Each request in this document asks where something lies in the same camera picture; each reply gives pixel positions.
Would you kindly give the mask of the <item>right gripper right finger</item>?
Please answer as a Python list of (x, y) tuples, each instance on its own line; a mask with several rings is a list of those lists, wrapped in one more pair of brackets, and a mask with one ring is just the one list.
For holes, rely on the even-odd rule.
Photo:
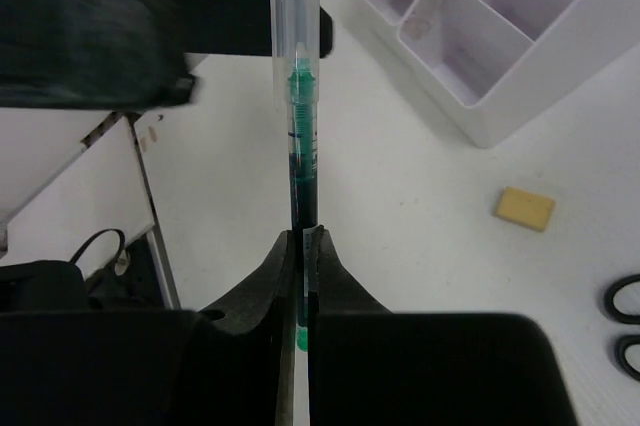
[(366, 318), (389, 310), (343, 266), (323, 226), (312, 234), (306, 276), (310, 423), (363, 425), (375, 400)]

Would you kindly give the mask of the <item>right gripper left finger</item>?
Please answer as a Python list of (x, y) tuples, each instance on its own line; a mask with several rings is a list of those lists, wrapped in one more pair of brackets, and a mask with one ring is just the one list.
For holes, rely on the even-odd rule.
[(201, 311), (216, 334), (207, 397), (219, 424), (293, 423), (296, 306), (296, 244), (283, 231), (253, 272)]

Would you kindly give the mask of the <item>yellow eraser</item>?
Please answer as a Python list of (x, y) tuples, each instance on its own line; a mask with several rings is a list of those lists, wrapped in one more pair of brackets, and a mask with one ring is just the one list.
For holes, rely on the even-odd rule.
[(506, 187), (494, 209), (494, 216), (518, 226), (544, 232), (556, 202), (549, 197), (515, 187)]

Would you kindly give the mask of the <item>green gel pen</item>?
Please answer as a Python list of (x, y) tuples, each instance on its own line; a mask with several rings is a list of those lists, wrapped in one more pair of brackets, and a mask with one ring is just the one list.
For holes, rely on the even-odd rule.
[(320, 0), (270, 0), (274, 99), (286, 109), (291, 229), (297, 269), (296, 343), (306, 352), (308, 255), (318, 225)]

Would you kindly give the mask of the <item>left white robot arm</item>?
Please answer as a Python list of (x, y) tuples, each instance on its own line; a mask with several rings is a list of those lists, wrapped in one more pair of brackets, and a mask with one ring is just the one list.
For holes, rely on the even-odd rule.
[(188, 54), (271, 52), (270, 0), (1, 0), (5, 108), (181, 106)]

